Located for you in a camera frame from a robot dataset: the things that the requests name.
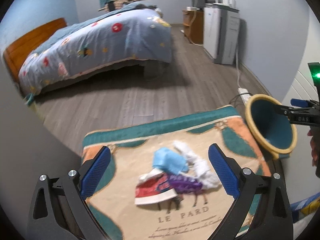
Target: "mat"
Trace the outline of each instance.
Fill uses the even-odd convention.
[[[187,143],[208,162],[208,148],[217,143],[242,168],[270,176],[258,145],[232,106],[119,130],[91,132],[83,140],[83,162],[92,159],[103,145],[110,148],[112,158],[95,193],[86,202],[112,240],[207,240],[227,213],[233,197],[222,186],[206,190],[196,206],[195,195],[184,194],[178,210],[171,203],[169,208],[168,201],[160,205],[134,204],[138,177],[152,170],[153,153],[161,147],[175,151],[175,140]],[[239,233],[249,228],[258,201],[256,195]]]

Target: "wooden nightstand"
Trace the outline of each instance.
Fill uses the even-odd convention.
[[[203,44],[203,12],[187,10],[182,10],[182,12],[184,35],[190,42],[193,41],[195,44]]]

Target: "blue gripper pad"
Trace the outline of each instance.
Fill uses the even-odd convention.
[[[106,147],[99,155],[99,157],[92,164],[86,175],[81,181],[80,195],[83,200],[93,195],[96,190],[101,177],[106,171],[111,160],[111,152]]]
[[[295,98],[292,98],[290,100],[290,104],[292,106],[297,106],[297,107],[308,107],[308,102],[306,100],[301,100],[301,99],[295,99]]]
[[[225,159],[217,150],[215,145],[211,145],[208,151],[209,160],[216,171],[226,193],[237,199],[240,195],[238,178],[233,173]]]

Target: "gray wood floor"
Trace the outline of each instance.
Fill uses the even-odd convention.
[[[86,133],[164,120],[227,105],[238,94],[234,66],[213,64],[200,46],[172,27],[173,61],[161,78],[146,81],[140,66],[97,74],[36,98],[45,127],[79,155]],[[240,85],[264,93],[241,71]],[[238,111],[243,114],[241,100]]]

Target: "silver screw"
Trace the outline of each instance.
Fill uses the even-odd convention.
[[[275,179],[280,179],[280,175],[279,175],[278,173],[273,174],[273,177],[274,177]]]
[[[77,171],[75,171],[75,170],[71,170],[71,171],[68,172],[68,175],[69,175],[70,177],[73,177],[73,176],[76,175],[76,174],[77,174]]]
[[[246,175],[250,175],[250,174],[251,174],[251,170],[248,169],[248,168],[244,168],[242,171],[243,171],[243,173],[246,174]]]
[[[40,176],[39,180],[44,181],[46,178],[47,178],[47,176],[43,174]]]

